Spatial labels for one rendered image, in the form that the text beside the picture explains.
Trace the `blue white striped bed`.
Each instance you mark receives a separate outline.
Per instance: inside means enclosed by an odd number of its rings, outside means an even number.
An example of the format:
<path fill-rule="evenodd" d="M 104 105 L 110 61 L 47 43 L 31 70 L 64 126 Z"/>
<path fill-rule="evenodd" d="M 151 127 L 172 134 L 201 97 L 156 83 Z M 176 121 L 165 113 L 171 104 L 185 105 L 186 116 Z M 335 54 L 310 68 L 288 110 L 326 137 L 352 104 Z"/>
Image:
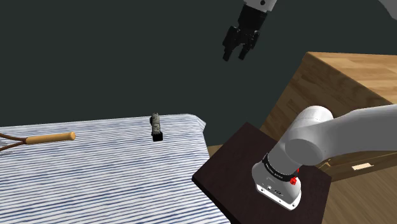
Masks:
<path fill-rule="evenodd" d="M 0 153 L 0 224 L 230 224 L 192 181 L 209 159 L 204 121 L 163 115 L 160 124 L 159 142 L 146 116 L 0 127 L 76 134 Z"/>

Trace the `dark robot stand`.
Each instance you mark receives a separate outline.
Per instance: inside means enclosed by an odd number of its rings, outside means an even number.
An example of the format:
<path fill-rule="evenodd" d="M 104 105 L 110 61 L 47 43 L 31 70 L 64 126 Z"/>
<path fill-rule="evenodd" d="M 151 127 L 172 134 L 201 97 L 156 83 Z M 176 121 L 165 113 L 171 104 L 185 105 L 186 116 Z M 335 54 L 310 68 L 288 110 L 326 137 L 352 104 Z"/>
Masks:
<path fill-rule="evenodd" d="M 193 176 L 231 224 L 322 224 L 331 177 L 302 166 L 302 198 L 288 211 L 256 190 L 251 169 L 276 141 L 245 123 Z"/>

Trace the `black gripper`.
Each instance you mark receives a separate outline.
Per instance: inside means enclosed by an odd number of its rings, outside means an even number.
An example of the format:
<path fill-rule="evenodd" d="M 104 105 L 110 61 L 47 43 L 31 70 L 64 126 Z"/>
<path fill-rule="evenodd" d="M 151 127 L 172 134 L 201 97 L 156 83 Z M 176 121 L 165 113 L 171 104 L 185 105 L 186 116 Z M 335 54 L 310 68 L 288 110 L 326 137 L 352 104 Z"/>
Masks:
<path fill-rule="evenodd" d="M 233 50 L 236 48 L 238 36 L 240 36 L 240 44 L 242 45 L 239 59 L 245 59 L 247 53 L 256 46 L 258 38 L 260 37 L 260 29 L 266 17 L 267 12 L 257 10 L 246 4 L 242 7 L 238 19 L 238 28 L 230 26 L 222 42 L 224 46 L 224 61 L 229 60 Z"/>

